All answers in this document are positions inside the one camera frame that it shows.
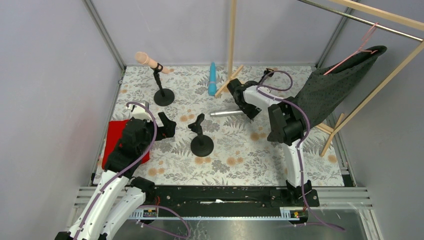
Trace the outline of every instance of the gray cloth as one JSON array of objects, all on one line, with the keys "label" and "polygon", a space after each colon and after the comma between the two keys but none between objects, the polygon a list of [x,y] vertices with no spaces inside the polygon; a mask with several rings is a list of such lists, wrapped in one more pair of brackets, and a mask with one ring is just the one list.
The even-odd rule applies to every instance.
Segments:
[{"label": "gray cloth", "polygon": [[327,75],[324,73],[336,64],[310,74],[292,102],[306,113],[311,128],[322,123],[351,93],[387,47],[373,46],[367,50],[377,51],[359,52]]}]

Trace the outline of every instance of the beige cylindrical object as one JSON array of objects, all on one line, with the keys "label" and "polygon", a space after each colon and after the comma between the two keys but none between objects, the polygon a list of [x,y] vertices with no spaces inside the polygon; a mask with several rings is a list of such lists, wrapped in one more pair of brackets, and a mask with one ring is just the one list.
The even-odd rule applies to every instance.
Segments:
[{"label": "beige cylindrical object", "polygon": [[[158,66],[158,62],[151,59],[145,52],[138,51],[135,54],[135,60],[137,60],[137,62],[140,64],[147,64],[151,68],[156,68]],[[166,67],[163,67],[161,73],[169,74],[170,70]]]}]

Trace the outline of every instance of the patterned table surface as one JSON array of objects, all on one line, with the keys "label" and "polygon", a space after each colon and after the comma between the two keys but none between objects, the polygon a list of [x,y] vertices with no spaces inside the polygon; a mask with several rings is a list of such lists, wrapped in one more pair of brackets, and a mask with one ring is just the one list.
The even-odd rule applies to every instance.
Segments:
[{"label": "patterned table surface", "polygon": [[[264,66],[245,66],[237,76],[241,81],[258,81]],[[310,66],[269,66],[284,70],[293,77],[293,87],[287,92],[272,92],[277,96],[295,96],[305,84],[312,70]],[[215,110],[236,109],[232,96],[225,89],[219,98],[208,95],[208,66],[177,66],[170,74],[161,74],[164,88],[175,94],[174,102],[165,107],[155,104],[153,95],[158,87],[153,71],[145,66],[126,69],[112,120],[125,120],[129,101],[148,101],[150,110],[165,112],[177,123],[175,136],[154,143],[150,160],[140,165],[134,173],[157,185],[239,185],[285,186],[287,167],[280,144],[267,141],[270,132],[269,118],[262,111],[254,121],[245,115],[210,117]],[[218,88],[227,76],[224,67],[216,68]],[[267,85],[286,88],[287,76],[276,73],[266,80]],[[214,141],[214,150],[207,157],[196,157],[190,151],[191,140],[196,136],[187,125],[204,113],[203,134]],[[314,186],[343,186],[343,179],[333,146],[324,157],[319,156],[328,135],[313,128],[303,145],[305,172]],[[102,172],[99,158],[93,183],[98,184]]]}]

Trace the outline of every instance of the pink hanger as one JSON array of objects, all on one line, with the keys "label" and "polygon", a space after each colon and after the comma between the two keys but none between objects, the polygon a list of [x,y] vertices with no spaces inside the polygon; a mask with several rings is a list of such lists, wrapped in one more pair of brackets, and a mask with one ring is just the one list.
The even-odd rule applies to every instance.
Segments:
[{"label": "pink hanger", "polygon": [[337,68],[338,66],[340,66],[342,63],[346,62],[346,60],[350,59],[353,55],[359,53],[359,52],[368,52],[368,53],[375,53],[377,52],[377,50],[371,51],[371,50],[363,50],[363,47],[365,46],[365,44],[367,44],[368,40],[370,40],[371,36],[374,34],[374,32],[377,30],[376,25],[379,24],[378,22],[376,22],[374,25],[372,25],[372,27],[365,33],[365,35],[362,37],[361,41],[363,42],[362,45],[358,48],[358,50],[356,50],[354,53],[352,53],[350,56],[346,57],[346,59],[344,59],[343,61],[339,62],[337,65],[335,65],[334,67],[332,67],[330,70],[328,70],[326,73],[324,73],[324,75],[329,74],[331,71],[333,71],[335,68]]}]

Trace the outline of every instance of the red fabric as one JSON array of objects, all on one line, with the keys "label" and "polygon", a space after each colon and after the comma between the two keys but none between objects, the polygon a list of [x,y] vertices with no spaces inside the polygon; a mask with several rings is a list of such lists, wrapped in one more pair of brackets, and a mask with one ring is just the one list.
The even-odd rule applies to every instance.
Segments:
[{"label": "red fabric", "polygon": [[[125,128],[128,120],[123,121],[110,121],[107,127],[106,135],[106,146],[104,147],[103,162],[101,163],[101,168],[105,169],[105,164],[108,160],[109,155],[114,151],[115,146],[118,140],[122,137],[122,131]],[[146,156],[143,157],[141,163],[144,164],[150,159],[149,152]]]}]

